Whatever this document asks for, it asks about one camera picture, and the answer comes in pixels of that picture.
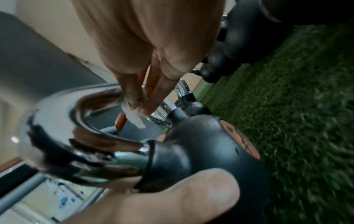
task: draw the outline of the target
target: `green turf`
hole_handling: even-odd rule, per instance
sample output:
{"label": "green turf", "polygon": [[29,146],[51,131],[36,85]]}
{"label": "green turf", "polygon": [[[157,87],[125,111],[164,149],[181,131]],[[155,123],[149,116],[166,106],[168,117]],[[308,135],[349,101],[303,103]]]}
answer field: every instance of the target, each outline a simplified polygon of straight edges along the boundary
{"label": "green turf", "polygon": [[354,223],[354,20],[297,26],[197,98],[258,147],[268,223]]}

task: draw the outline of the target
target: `orange label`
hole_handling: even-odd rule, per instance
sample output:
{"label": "orange label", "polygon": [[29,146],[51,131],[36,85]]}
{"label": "orange label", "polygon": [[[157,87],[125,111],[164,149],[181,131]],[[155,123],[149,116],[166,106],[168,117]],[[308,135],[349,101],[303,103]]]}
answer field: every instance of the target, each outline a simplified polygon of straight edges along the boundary
{"label": "orange label", "polygon": [[251,156],[255,157],[256,159],[260,160],[261,156],[259,155],[255,146],[251,143],[250,140],[240,131],[236,130],[233,125],[227,123],[226,121],[220,121],[223,128],[226,132]]}

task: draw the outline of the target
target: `fingernail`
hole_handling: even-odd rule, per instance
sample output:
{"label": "fingernail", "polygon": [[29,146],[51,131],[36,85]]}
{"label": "fingernail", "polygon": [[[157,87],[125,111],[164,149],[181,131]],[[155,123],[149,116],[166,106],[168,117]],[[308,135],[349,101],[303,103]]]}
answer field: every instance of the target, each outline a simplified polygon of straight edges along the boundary
{"label": "fingernail", "polygon": [[230,209],[240,197],[235,178],[227,172],[218,172],[209,179],[210,199],[221,210]]}

